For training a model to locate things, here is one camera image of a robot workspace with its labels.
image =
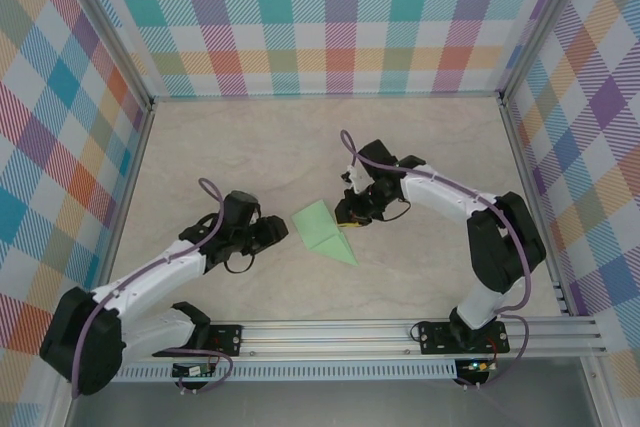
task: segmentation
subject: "black mounting bracket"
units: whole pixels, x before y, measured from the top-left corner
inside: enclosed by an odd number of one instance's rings
[[[494,321],[486,326],[484,336],[468,347],[460,346],[451,333],[450,322],[419,322],[411,333],[420,342],[420,353],[434,354],[506,354],[510,351],[509,338],[503,322]]]
[[[242,345],[242,325],[239,324],[211,324],[207,338],[197,347],[198,350],[213,350],[222,352],[229,357],[238,357]],[[158,352],[154,357],[176,357],[170,352]],[[180,357],[203,357],[202,354],[179,354]]]

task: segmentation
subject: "plaid backdrop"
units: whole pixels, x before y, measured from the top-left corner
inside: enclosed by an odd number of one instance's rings
[[[513,100],[564,274],[640,425],[640,0],[570,0]]]
[[[535,5],[120,0],[131,19],[126,29],[112,1],[103,4],[150,88],[173,97],[493,91],[517,35],[508,52],[505,42]],[[142,47],[134,46],[134,38],[142,39]],[[151,65],[141,61],[141,48]]]
[[[0,426],[53,392],[36,354],[94,280],[142,116],[77,0],[0,0]]]
[[[524,26],[524,29],[522,29],[522,31],[520,32],[520,36],[518,37],[518,43],[516,44],[515,48],[511,52],[511,56],[509,57],[509,61],[507,62],[507,67],[504,69],[504,72],[502,72],[502,75],[500,76],[500,81],[498,82],[497,90],[504,90],[504,87],[505,87],[505,84],[507,83],[509,75],[513,71],[513,67],[516,65],[516,62],[520,58],[522,49],[524,49],[524,46],[527,45],[527,42],[531,38],[531,34],[535,32],[538,26],[538,21],[540,20],[540,14],[542,14],[542,11],[546,7],[548,1],[549,0],[538,0],[536,2],[536,5],[531,11],[531,14],[529,15],[529,19],[527,20],[527,23]]]

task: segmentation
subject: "plaid wall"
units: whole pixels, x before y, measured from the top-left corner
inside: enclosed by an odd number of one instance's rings
[[[570,0],[512,100],[564,275],[640,425],[640,0]]]
[[[89,287],[143,111],[77,0],[0,0],[0,426],[34,425],[59,296]]]
[[[103,3],[115,14],[111,1]],[[121,1],[135,30],[125,33],[134,60],[150,85],[157,72],[155,85],[173,97],[493,91],[517,36],[503,54],[505,41],[516,20],[530,16],[523,5],[534,7],[525,0]],[[142,66],[136,37],[152,65]]]
[[[133,64],[138,70],[138,73],[140,74],[140,77],[143,83],[145,84],[149,92],[153,92],[157,94],[158,88],[157,86],[154,85],[151,77],[149,76],[147,68],[144,62],[142,61],[142,59],[140,58],[140,54],[136,51],[136,48],[134,47],[131,37],[127,33],[127,30],[124,28],[122,20],[120,16],[116,13],[116,9],[114,8],[111,0],[100,0],[100,2],[102,3],[102,7],[104,8],[107,16],[109,17],[109,20],[111,21],[111,25],[113,26],[113,28],[118,34],[118,37],[122,41],[124,48],[131,56],[131,60],[133,61]]]
[[[513,67],[516,65],[516,62],[520,58],[522,49],[524,48],[525,45],[527,45],[527,42],[531,38],[531,34],[533,34],[533,32],[536,30],[538,26],[538,21],[540,20],[540,14],[542,13],[542,10],[546,7],[548,1],[549,0],[538,0],[536,2],[536,5],[531,11],[531,14],[529,15],[529,19],[527,20],[527,23],[524,26],[524,29],[522,29],[522,32],[520,33],[520,37],[518,37],[518,43],[516,44],[515,48],[511,52],[511,56],[509,57],[509,61],[507,62],[507,67],[504,69],[504,72],[500,77],[500,81],[498,82],[498,90],[504,90],[504,87],[509,78],[509,75],[513,71]]]

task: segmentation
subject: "purple cable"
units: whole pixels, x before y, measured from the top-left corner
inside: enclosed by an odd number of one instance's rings
[[[165,258],[158,259],[150,263],[149,265],[146,265],[145,267],[138,270],[137,272],[134,272],[129,278],[127,278],[124,282],[118,285],[114,290],[109,292],[105,296],[105,298],[102,299],[102,301],[100,301],[98,305],[96,305],[95,309],[93,309],[91,314],[89,314],[89,317],[87,317],[87,320],[82,326],[82,330],[80,331],[80,335],[78,336],[78,343],[76,345],[76,350],[73,353],[73,364],[71,367],[71,395],[74,399],[78,398],[78,396],[80,395],[80,391],[78,388],[78,379],[80,377],[80,359],[82,357],[82,349],[84,348],[84,343],[87,339],[87,334],[89,333],[89,328],[91,327],[91,323],[95,320],[95,318],[98,316],[100,311],[104,308],[104,306],[107,305],[107,303],[114,297],[114,292],[115,291],[122,292],[125,289],[125,287],[131,284],[131,282],[140,278],[150,270],[155,269],[159,265],[162,265],[164,263],[170,263],[179,257],[188,255],[191,252],[199,249],[203,244],[206,244],[207,242],[209,242],[220,229],[220,226],[222,225],[222,219],[224,218],[224,202],[222,201],[222,194],[220,193],[220,190],[218,189],[218,187],[216,187],[216,185],[213,182],[211,182],[209,179],[205,179],[204,177],[202,177],[198,179],[198,184],[200,185],[200,187],[202,187],[202,190],[204,190],[207,194],[209,194],[211,197],[217,200],[218,203],[220,204],[220,211],[218,213],[218,220],[216,221],[216,225],[213,227],[209,235],[207,235],[204,239],[202,239],[197,244],[192,245],[191,247],[181,252],[176,252],[175,254],[170,255],[168,259],[165,259]]]
[[[227,380],[231,376],[231,372],[233,372],[233,359],[223,352],[218,352],[216,350],[199,350],[199,349],[166,349],[163,352],[168,352],[170,354],[196,354],[196,355],[216,356],[216,357],[222,357],[227,362],[229,362],[229,368],[221,378],[219,378],[215,382],[209,382],[207,385],[205,385],[204,387],[196,391],[197,393],[208,392],[209,390],[215,389],[216,387],[220,386],[225,380]],[[182,377],[178,379],[178,386],[180,387],[181,390],[185,389],[185,387],[182,385]]]
[[[441,184],[444,184],[448,187],[452,187],[458,192],[461,192],[469,196],[473,200],[477,200],[478,202],[486,206],[489,210],[491,210],[491,212],[493,212],[496,215],[496,217],[500,219],[502,224],[506,227],[507,232],[509,232],[509,235],[511,235],[511,238],[513,239],[513,244],[515,245],[516,250],[518,251],[518,256],[520,257],[520,262],[522,264],[522,270],[524,272],[524,282],[525,282],[524,296],[522,297],[522,300],[518,302],[516,305],[501,307],[497,309],[495,313],[500,314],[502,312],[516,311],[516,310],[520,310],[525,305],[527,305],[527,302],[529,302],[529,298],[531,297],[531,270],[529,269],[529,262],[527,261],[527,256],[524,253],[524,248],[522,246],[522,242],[520,242],[520,238],[518,237],[518,234],[516,233],[516,229],[514,229],[513,225],[511,225],[511,222],[509,222],[509,220],[500,211],[500,209],[498,209],[495,205],[493,205],[487,199],[484,199],[483,197],[478,195],[477,192],[474,192],[473,190],[468,189],[464,185],[460,185],[457,182],[454,182],[453,180],[447,179],[445,177],[441,177],[439,175],[431,174],[429,172],[424,172],[422,170],[407,169],[405,167],[398,167],[395,165],[379,164],[378,162],[374,162],[372,160],[367,159],[366,157],[363,157],[358,153],[358,149],[356,148],[356,145],[353,141],[353,138],[351,137],[351,134],[349,134],[349,132],[347,132],[346,130],[340,131],[340,140],[342,140],[342,143],[344,144],[344,146],[347,148],[349,152],[351,152],[351,155],[353,156],[351,159],[351,165],[355,165],[355,161],[357,159],[363,164],[368,164],[378,169],[389,170],[392,172],[403,172],[406,174],[414,174],[414,175],[426,177],[429,180],[440,182]]]

